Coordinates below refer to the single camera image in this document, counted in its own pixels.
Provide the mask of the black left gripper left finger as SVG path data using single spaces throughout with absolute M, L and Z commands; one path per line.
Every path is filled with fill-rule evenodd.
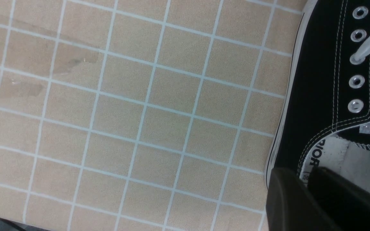
M 269 231 L 341 231 L 289 169 L 271 171 L 266 199 Z

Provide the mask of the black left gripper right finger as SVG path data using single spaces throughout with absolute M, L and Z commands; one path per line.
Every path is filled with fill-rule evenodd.
M 311 171 L 307 188 L 341 231 L 370 231 L 370 193 L 324 167 Z

